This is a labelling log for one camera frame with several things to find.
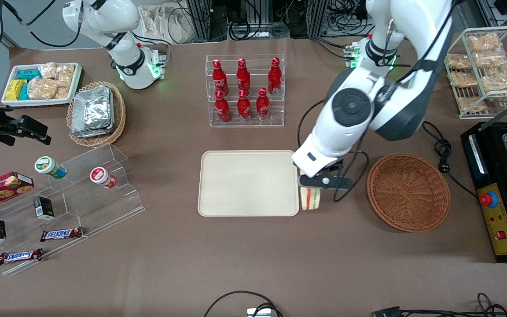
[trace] red button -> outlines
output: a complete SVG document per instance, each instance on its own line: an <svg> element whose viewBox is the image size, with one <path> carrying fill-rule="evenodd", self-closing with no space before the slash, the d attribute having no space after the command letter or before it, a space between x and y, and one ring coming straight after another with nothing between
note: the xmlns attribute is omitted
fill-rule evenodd
<svg viewBox="0 0 507 317"><path fill-rule="evenodd" d="M489 206L489 205L492 205L493 202L494 202L494 198L492 198L491 194L483 193L481 195L481 205Z"/></svg>

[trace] snickers bar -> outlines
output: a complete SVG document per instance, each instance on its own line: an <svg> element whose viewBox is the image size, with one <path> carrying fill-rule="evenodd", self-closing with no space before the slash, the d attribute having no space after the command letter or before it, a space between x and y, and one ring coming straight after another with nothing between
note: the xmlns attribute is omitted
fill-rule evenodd
<svg viewBox="0 0 507 317"><path fill-rule="evenodd" d="M40 242L44 242L46 240L77 238L81 237L82 235L83 231L81 227L55 231L42 231L42 237L40 239Z"/></svg>
<svg viewBox="0 0 507 317"><path fill-rule="evenodd" d="M13 262L29 261L42 259L42 248L35 251L19 252L19 253L1 253L0 265L9 264Z"/></svg>

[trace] wicker basket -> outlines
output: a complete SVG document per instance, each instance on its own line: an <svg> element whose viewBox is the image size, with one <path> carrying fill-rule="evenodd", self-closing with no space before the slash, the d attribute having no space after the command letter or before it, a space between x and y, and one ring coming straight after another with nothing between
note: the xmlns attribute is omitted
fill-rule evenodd
<svg viewBox="0 0 507 317"><path fill-rule="evenodd" d="M369 172L367 194L378 215L406 232L424 232L443 222L451 196L443 175L423 158L396 153Z"/></svg>
<svg viewBox="0 0 507 317"><path fill-rule="evenodd" d="M125 123L126 123L126 107L125 107L125 101L123 100L121 93L119 90L113 85L108 82L92 82L91 84L88 84L87 86L83 86L81 90L89 90L96 88L97 86L107 86L108 88L111 88L113 91L113 106L114 106L114 121L117 125L117 128L114 130L111 134L104 134L104 135L97 135L92 136L90 138L78 138L73 133L70 133L70 139L74 140L77 144L81 146L87 146L96 148L99 146L102 146L105 143L113 143L115 142L119 136L121 136L122 131L125 129ZM72 110L73 110L73 103L74 101L70 101L70 104L68 106L68 116L66 117L66 124L68 125L68 128L72 130Z"/></svg>

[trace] red bottle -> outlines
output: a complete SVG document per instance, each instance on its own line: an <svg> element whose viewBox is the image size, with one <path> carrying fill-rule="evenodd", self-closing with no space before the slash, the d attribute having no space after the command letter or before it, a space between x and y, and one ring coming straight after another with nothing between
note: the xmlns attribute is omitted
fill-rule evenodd
<svg viewBox="0 0 507 317"><path fill-rule="evenodd" d="M271 70L269 70L269 84L267 89L272 96L278 95L281 91L281 68L279 67L279 58L274 57L271 60Z"/></svg>
<svg viewBox="0 0 507 317"><path fill-rule="evenodd" d="M267 121L269 119L269 98L267 97L267 90L259 88L259 95L256 100L257 117L260 121Z"/></svg>
<svg viewBox="0 0 507 317"><path fill-rule="evenodd" d="M213 60L213 81L215 82L215 87L217 90L220 90L224 93L224 96L228 96L230 90L228 89L228 81L226 80L226 73L220 66L220 60Z"/></svg>
<svg viewBox="0 0 507 317"><path fill-rule="evenodd" d="M217 92L215 92L215 97L217 97L217 101L215 102L215 107L217 107L217 114L219 115L220 121L226 124L232 120L228 102L226 99L224 99L223 92L220 90L217 90Z"/></svg>
<svg viewBox="0 0 507 317"><path fill-rule="evenodd" d="M236 79L238 80L238 90L243 90L246 96L250 95L250 72L246 68L246 60L240 58L238 60L238 72L236 73Z"/></svg>
<svg viewBox="0 0 507 317"><path fill-rule="evenodd" d="M250 110L250 101L248 95L244 90L238 92L238 114L240 114L240 121L243 124L247 124L252 120L252 114Z"/></svg>

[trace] brown tabletop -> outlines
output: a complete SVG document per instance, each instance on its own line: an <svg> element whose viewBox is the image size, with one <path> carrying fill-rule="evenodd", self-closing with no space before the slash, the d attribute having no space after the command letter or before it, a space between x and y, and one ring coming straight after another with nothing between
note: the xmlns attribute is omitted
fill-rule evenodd
<svg viewBox="0 0 507 317"><path fill-rule="evenodd" d="M397 63L413 60L408 43ZM487 293L507 307L507 264L493 260L479 204L448 181L452 205L431 232L403 233L373 211L365 181L346 199L322 195L320 209L285 218L204 218L197 212L201 155L208 150L296 150L296 126L345 65L308 40L221 42L174 46L165 80L136 91L109 67L103 49L37 52L11 49L11 64L77 62L83 84L109 81L127 105L127 123L115 143L129 160L129 181L146 211L48 261L0 275L2 316L201 316L228 291L267 295L289 317L368 316L405 309L476 310ZM286 55L286 121L281 128L213 129L205 96L207 54ZM400 76L406 69L394 70ZM0 174L34 174L42 155L68 160L88 150L68 137L66 108L17 110L48 125L52 144L18 139L0 144ZM318 111L305 121L303 138ZM475 121L456 117L455 99L443 74L431 96L427 120L453 145L454 175L473 188L459 135ZM378 158L409 152L437 164L433 140L423 132L388 142L373 132L363 149ZM362 166L356 165L357 172ZM213 316L243 316L261 301L234 295Z"/></svg>

